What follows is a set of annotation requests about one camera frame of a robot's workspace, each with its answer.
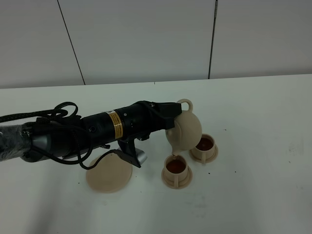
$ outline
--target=white table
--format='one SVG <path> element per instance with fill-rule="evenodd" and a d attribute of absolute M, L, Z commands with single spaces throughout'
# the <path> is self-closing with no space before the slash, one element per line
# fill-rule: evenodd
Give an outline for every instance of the white table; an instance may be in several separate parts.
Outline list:
<path fill-rule="evenodd" d="M 0 233 L 312 233 L 311 91 L 312 75 L 0 90 L 1 115 L 72 101 L 84 117 L 188 98 L 219 147 L 207 165 L 182 154 L 194 173 L 182 190 L 161 181 L 164 131 L 136 142 L 148 159 L 114 194 L 91 191 L 78 165 L 1 162 Z"/>

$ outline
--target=white wall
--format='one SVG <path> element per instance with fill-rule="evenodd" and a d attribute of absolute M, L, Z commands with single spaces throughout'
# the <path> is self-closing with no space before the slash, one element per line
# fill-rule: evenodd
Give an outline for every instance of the white wall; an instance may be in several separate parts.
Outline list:
<path fill-rule="evenodd" d="M 56 0 L 2 0 L 0 32 L 0 88 L 83 84 Z"/>
<path fill-rule="evenodd" d="M 311 0 L 220 0 L 211 78 L 312 73 Z"/>
<path fill-rule="evenodd" d="M 59 0 L 87 84 L 205 79 L 215 0 Z"/>

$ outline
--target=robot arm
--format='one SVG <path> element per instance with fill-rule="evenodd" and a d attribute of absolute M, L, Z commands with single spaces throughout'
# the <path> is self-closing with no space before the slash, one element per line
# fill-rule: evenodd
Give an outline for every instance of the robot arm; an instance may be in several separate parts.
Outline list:
<path fill-rule="evenodd" d="M 75 106 L 70 115 L 62 108 Z M 181 114 L 181 104 L 139 101 L 130 106 L 81 118 L 78 107 L 65 102 L 53 110 L 0 117 L 0 122 L 39 117 L 36 122 L 23 125 L 0 126 L 0 161 L 21 157 L 28 162 L 52 159 L 63 164 L 80 164 L 88 170 L 94 168 L 107 154 L 116 153 L 121 159 L 141 167 L 146 159 L 136 149 L 135 138 L 147 140 L 150 133 L 174 127 L 174 119 Z M 118 150 L 110 150 L 91 167 L 83 161 L 98 147 L 109 148 L 117 140 Z"/>

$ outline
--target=beige teapot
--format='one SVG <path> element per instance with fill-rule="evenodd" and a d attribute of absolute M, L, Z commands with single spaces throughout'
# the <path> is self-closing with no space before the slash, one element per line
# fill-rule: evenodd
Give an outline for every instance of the beige teapot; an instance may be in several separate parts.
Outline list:
<path fill-rule="evenodd" d="M 175 118 L 175 127 L 166 130 L 166 137 L 172 146 L 172 154 L 177 156 L 184 150 L 190 150 L 199 143 L 202 135 L 201 124 L 193 114 L 193 104 L 188 99 L 181 99 L 177 103 L 186 102 L 189 105 L 187 111 L 182 111 Z"/>

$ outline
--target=teapot handle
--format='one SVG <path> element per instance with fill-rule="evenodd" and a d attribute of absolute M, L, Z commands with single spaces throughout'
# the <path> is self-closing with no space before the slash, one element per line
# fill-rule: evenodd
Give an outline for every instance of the teapot handle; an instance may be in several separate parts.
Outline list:
<path fill-rule="evenodd" d="M 190 100 L 188 100 L 188 99 L 181 99 L 181 100 L 177 101 L 177 103 L 185 103 L 185 102 L 187 104 L 189 104 L 189 109 L 187 111 L 192 112 L 193 111 L 193 103 Z"/>

